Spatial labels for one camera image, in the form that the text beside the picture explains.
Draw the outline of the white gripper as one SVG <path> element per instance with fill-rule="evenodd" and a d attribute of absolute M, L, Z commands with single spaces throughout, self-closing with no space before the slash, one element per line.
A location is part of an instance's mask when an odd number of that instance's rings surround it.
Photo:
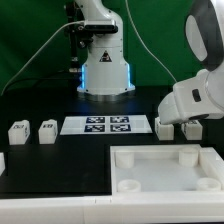
<path fill-rule="evenodd" d="M 164 125 L 224 117 L 224 74 L 200 70 L 193 78 L 176 83 L 158 106 Z"/>

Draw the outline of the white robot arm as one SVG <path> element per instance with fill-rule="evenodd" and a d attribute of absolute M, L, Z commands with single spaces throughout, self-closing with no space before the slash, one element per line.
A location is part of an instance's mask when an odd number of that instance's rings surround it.
<path fill-rule="evenodd" d="M 81 30 L 93 35 L 82 66 L 78 92 L 97 100 L 135 90 L 123 57 L 123 21 L 101 0 L 75 0 L 84 15 Z M 185 35 L 204 66 L 193 78 L 177 82 L 158 106 L 163 124 L 224 117 L 224 0 L 193 0 Z"/>

